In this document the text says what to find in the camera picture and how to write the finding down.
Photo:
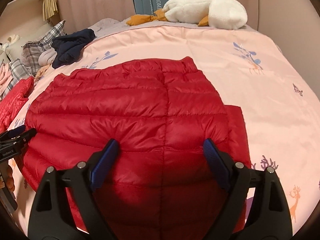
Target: navy blue clothing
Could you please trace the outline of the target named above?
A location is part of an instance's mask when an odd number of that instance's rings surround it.
[[[93,41],[95,37],[96,35],[92,29],[84,29],[70,35],[52,39],[51,47],[57,52],[52,67],[58,68],[76,62],[84,46]]]

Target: plaid pillow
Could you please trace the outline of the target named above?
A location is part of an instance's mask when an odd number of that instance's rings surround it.
[[[41,66],[38,63],[40,55],[51,48],[52,39],[65,35],[64,21],[59,22],[53,27],[41,40],[35,42],[28,42],[23,46],[21,54],[21,62],[31,72],[36,75]]]
[[[10,92],[10,90],[20,81],[20,79],[27,79],[32,75],[19,58],[12,62],[10,70],[13,79],[3,92],[1,99],[3,99]]]

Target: metal screw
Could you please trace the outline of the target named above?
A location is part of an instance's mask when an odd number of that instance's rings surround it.
[[[242,169],[242,168],[244,167],[244,164],[241,163],[241,162],[237,162],[237,163],[236,163],[236,167],[237,167],[238,169]]]
[[[86,164],[85,162],[79,162],[79,163],[77,164],[77,167],[78,167],[79,169],[83,169],[86,165],[87,165],[87,164]]]
[[[50,166],[47,168],[47,173],[51,173],[54,171],[54,167],[53,166]]]
[[[269,173],[274,173],[274,172],[275,172],[275,169],[269,166],[269,167],[267,168],[267,172],[269,172]]]

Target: stuffed toy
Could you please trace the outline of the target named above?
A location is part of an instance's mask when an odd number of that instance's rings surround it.
[[[248,21],[244,6],[237,0],[168,0],[156,15],[134,15],[127,24],[133,26],[159,20],[237,30]]]

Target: down jacket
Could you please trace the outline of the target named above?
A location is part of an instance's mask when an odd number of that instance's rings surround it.
[[[0,102],[0,133],[6,131],[24,104],[33,88],[33,76],[21,79]]]
[[[227,196],[203,156],[206,138],[250,167],[241,109],[223,104],[190,57],[60,74],[31,104],[26,125],[38,133],[18,165],[33,189],[48,166],[71,168],[119,141],[94,196],[120,240],[202,239]],[[70,206],[84,228],[71,197]]]

